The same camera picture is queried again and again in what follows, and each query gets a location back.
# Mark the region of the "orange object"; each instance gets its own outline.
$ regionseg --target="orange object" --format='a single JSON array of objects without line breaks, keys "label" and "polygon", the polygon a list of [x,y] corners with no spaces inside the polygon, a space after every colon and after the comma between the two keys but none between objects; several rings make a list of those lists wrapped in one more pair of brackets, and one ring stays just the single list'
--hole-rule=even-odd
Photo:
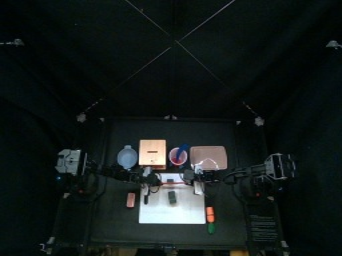
[{"label": "orange object", "polygon": [[209,223],[213,223],[215,221],[214,207],[207,207],[206,212],[207,212],[207,221]]}]

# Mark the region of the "green object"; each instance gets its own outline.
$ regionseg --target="green object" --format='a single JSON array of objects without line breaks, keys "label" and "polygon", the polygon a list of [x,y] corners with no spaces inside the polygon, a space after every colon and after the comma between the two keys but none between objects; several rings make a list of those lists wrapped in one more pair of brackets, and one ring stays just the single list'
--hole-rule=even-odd
[{"label": "green object", "polygon": [[209,223],[209,233],[210,234],[215,233],[215,224],[214,224],[214,222]]}]

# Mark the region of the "black tabletop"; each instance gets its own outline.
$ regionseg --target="black tabletop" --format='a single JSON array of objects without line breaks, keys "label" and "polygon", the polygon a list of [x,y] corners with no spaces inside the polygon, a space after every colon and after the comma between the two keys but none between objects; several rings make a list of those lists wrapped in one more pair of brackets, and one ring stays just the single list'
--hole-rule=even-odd
[{"label": "black tabletop", "polygon": [[[263,131],[253,122],[114,119],[106,124],[104,164],[116,163],[116,155],[125,145],[131,145],[139,152],[141,139],[165,139],[167,152],[183,143],[190,146],[225,146],[229,168],[222,170],[222,175],[238,166],[262,163],[267,156]],[[175,171],[174,167],[169,166],[169,169],[163,172]],[[100,183],[106,193],[94,209],[92,243],[133,247],[174,245],[178,248],[203,249],[245,247],[243,209],[231,187],[223,183],[206,186],[206,202],[215,209],[214,234],[209,234],[206,224],[139,224],[141,186],[106,177],[100,177]],[[137,193],[134,209],[126,207],[129,192]]]}]

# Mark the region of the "light fixture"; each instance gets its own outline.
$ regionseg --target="light fixture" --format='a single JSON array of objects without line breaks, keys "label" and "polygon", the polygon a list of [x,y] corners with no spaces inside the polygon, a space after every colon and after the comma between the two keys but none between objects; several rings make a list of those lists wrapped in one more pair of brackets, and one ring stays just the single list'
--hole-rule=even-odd
[{"label": "light fixture", "polygon": [[11,42],[0,42],[0,45],[15,45],[18,47],[24,46],[26,44],[22,39],[15,39],[15,41]]},{"label": "light fixture", "polygon": [[334,47],[336,49],[338,49],[338,47],[342,48],[342,45],[338,44],[338,42],[337,42],[336,40],[332,40],[332,41],[328,43],[326,47]]}]

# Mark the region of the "white light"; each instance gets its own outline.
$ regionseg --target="white light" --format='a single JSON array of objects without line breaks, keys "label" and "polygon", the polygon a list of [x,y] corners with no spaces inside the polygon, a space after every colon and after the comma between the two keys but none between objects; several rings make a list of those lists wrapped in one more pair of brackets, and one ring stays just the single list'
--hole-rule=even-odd
[{"label": "white light", "polygon": [[332,40],[332,41],[328,43],[326,47],[334,47],[336,49],[338,49],[338,47],[342,48],[342,45],[338,44],[338,42],[337,42],[336,40]]}]

